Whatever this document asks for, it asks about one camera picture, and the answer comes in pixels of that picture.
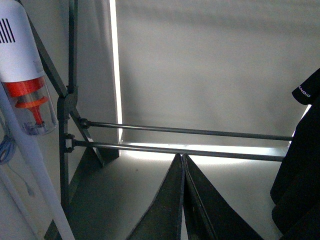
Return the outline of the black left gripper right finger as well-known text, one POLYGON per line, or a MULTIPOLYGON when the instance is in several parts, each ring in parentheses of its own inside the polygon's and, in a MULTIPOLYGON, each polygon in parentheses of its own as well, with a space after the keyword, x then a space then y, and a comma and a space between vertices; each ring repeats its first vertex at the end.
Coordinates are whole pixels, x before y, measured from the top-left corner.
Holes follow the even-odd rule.
POLYGON ((262 237, 226 202, 187 155, 184 216, 189 240, 261 240, 262 237))

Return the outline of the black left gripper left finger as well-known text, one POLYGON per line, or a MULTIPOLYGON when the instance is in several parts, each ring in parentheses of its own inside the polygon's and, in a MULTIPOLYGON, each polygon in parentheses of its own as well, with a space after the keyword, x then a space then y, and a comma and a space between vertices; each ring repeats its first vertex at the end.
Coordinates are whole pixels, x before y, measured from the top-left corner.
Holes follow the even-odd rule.
POLYGON ((180 240, 185 169, 176 154, 147 211, 127 236, 128 240, 180 240))

